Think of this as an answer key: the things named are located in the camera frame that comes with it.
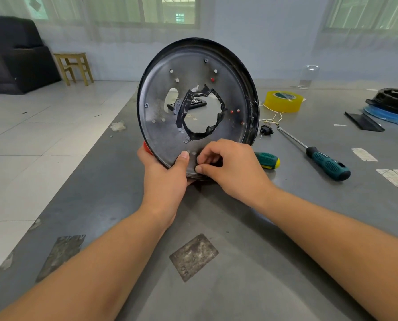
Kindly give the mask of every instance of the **yellow tape roll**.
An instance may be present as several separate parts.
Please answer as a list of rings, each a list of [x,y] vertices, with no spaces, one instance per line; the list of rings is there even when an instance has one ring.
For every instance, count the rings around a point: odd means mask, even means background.
[[[279,113],[296,113],[300,110],[303,97],[289,91],[269,91],[264,106]]]

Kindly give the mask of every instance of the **black sofa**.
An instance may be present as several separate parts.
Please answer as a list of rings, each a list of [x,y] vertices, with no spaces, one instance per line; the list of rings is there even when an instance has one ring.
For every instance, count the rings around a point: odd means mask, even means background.
[[[34,22],[0,16],[0,93],[23,95],[60,80]]]

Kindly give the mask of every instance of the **black electrical plug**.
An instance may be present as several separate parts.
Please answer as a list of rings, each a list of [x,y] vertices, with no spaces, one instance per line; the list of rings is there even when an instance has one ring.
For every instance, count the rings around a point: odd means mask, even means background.
[[[273,129],[270,126],[263,125],[263,126],[261,126],[260,134],[272,135],[273,134]]]

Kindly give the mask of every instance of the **white tile floor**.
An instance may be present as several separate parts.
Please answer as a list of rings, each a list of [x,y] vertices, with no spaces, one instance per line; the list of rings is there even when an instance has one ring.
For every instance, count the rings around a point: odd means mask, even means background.
[[[0,95],[0,265],[137,86],[59,82]]]

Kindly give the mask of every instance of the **hand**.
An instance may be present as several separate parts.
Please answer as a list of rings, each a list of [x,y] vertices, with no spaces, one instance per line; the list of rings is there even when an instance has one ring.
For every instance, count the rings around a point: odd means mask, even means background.
[[[186,178],[189,154],[182,151],[170,169],[147,153],[143,146],[137,154],[145,167],[144,197],[139,210],[152,214],[166,230],[175,219],[186,187],[192,183]]]
[[[223,167],[215,167],[223,158]],[[230,196],[258,208],[270,189],[277,189],[263,171],[252,147],[230,140],[210,142],[197,158],[196,172],[215,180]]]

